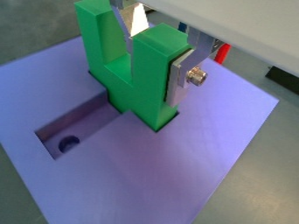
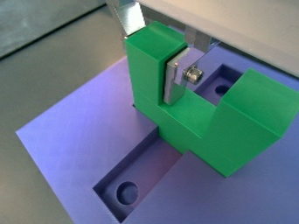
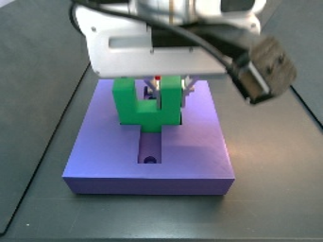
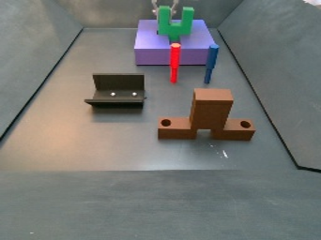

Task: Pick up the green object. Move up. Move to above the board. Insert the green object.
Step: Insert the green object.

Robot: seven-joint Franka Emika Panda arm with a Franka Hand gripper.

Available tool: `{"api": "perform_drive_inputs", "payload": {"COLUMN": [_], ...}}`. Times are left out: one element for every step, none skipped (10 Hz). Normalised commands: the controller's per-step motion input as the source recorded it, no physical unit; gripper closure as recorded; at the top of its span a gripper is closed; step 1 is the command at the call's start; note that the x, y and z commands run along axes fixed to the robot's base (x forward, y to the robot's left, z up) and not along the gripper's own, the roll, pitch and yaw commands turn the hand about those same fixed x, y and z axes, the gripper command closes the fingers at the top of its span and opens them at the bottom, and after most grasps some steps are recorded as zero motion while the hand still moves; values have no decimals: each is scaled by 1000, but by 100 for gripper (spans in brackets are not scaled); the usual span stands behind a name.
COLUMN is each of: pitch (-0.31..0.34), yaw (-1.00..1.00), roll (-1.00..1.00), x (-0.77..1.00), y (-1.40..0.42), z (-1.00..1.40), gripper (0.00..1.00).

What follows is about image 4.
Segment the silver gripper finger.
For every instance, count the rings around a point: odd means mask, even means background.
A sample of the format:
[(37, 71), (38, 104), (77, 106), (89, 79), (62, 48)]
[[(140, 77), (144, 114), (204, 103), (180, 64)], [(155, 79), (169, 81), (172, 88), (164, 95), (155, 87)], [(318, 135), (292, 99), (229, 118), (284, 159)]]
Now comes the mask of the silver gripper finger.
[(172, 0), (172, 4), (171, 4), (171, 7), (169, 7), (169, 14), (171, 15), (173, 15), (175, 12), (176, 12), (177, 4), (179, 4), (179, 0)]
[(153, 15), (157, 15), (157, 11), (159, 11), (159, 6), (156, 4), (157, 0), (149, 0), (149, 1), (150, 1), (150, 6), (152, 6), (150, 12)]

